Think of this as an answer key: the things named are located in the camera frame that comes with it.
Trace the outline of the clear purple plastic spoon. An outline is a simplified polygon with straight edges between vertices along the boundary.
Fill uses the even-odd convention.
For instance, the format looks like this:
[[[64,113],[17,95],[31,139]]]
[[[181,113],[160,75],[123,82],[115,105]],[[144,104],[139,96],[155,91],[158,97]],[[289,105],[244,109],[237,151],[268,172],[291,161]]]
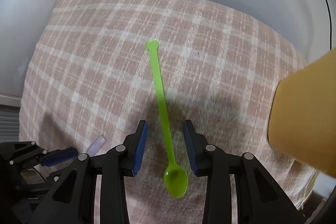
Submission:
[[[103,136],[98,137],[96,140],[94,140],[89,147],[86,150],[86,153],[92,157],[97,155],[97,153],[100,151],[102,146],[105,144],[106,139]]]

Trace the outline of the green plastic spoon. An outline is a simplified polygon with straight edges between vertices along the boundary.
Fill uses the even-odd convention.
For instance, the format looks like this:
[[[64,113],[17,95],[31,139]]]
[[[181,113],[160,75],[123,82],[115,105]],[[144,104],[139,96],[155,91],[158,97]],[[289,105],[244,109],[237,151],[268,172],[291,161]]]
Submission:
[[[167,191],[174,198],[182,198],[187,191],[189,180],[186,171],[180,165],[178,165],[175,160],[165,91],[163,87],[161,68],[159,65],[159,43],[156,40],[149,41],[146,43],[146,48],[149,51],[149,60],[153,75],[155,97],[157,100],[158,112],[163,133],[163,141],[165,144],[168,160],[167,168],[163,175],[163,182]]]

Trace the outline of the yellow plastic utensil cup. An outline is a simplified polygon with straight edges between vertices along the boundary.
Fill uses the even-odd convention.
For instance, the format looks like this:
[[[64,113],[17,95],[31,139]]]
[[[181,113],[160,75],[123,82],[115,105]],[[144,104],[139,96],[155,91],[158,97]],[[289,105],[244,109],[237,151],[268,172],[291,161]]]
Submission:
[[[335,176],[335,50],[277,86],[268,140],[276,151]]]

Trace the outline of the pink plaid cloth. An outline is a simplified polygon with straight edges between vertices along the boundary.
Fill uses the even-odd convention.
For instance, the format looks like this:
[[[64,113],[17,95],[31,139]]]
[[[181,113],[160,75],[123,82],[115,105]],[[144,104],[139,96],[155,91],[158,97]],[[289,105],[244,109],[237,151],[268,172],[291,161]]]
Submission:
[[[145,120],[141,169],[125,180],[131,223],[201,223],[207,180],[190,168],[186,120],[232,155],[250,152],[294,206],[316,171],[276,152],[268,123],[281,80],[306,66],[275,30],[205,0],[58,0],[25,77],[19,139],[101,153]]]

